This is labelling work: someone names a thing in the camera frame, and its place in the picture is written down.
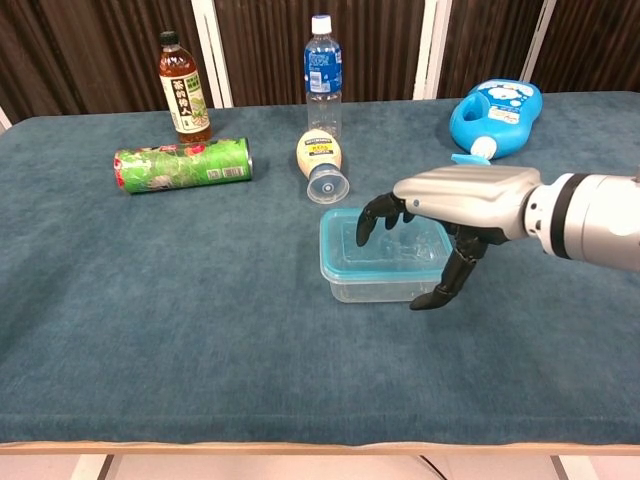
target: green can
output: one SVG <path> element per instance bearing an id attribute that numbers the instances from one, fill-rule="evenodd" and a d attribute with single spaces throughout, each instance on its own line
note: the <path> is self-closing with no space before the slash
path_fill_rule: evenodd
<path id="1" fill-rule="evenodd" d="M 113 159 L 118 186 L 129 193 L 251 180 L 246 138 L 118 150 Z"/>

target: blue bottle label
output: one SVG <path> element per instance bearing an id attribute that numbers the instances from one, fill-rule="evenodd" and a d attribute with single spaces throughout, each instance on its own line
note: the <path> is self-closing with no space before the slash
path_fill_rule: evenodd
<path id="1" fill-rule="evenodd" d="M 307 92 L 335 93 L 342 89 L 340 47 L 304 51 L 304 82 Z"/>
<path id="2" fill-rule="evenodd" d="M 520 122 L 520 109 L 534 93 L 528 85 L 495 80 L 478 85 L 477 90 L 491 104 L 487 116 L 512 125 Z"/>

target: dark background wall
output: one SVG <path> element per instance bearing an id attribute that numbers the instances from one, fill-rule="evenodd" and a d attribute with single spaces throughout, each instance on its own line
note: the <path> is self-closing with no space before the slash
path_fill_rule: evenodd
<path id="1" fill-rule="evenodd" d="M 216 0 L 234 105 L 304 102 L 311 17 L 331 15 L 343 99 L 409 99 L 424 0 Z"/>
<path id="2" fill-rule="evenodd" d="M 543 0 L 453 0 L 438 89 L 517 79 Z M 345 101 L 410 99 L 424 0 L 215 0 L 234 104 L 304 102 L 311 16 L 332 15 Z M 0 105 L 38 115 L 165 110 L 158 35 L 179 32 L 213 106 L 190 0 L 0 0 Z M 640 1 L 557 0 L 532 81 L 640 91 Z"/>
<path id="3" fill-rule="evenodd" d="M 438 97 L 464 97 L 488 78 L 518 79 L 543 0 L 453 0 Z"/>
<path id="4" fill-rule="evenodd" d="M 546 92 L 640 92 L 640 1 L 558 0 L 531 80 Z"/>

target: black bottle cap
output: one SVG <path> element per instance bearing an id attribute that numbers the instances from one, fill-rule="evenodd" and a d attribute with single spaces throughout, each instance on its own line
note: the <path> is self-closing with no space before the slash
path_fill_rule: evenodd
<path id="1" fill-rule="evenodd" d="M 160 34 L 160 45 L 177 45 L 180 43 L 180 39 L 178 38 L 178 34 L 174 31 L 162 32 Z"/>

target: plastic food container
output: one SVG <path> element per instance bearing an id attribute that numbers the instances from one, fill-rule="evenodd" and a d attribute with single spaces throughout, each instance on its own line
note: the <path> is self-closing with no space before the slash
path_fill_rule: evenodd
<path id="1" fill-rule="evenodd" d="M 336 208 L 320 221 L 320 270 L 341 302 L 405 302 L 440 283 L 451 253 L 442 225 L 415 217 L 387 230 L 379 219 L 364 247 L 356 245 L 360 209 Z"/>

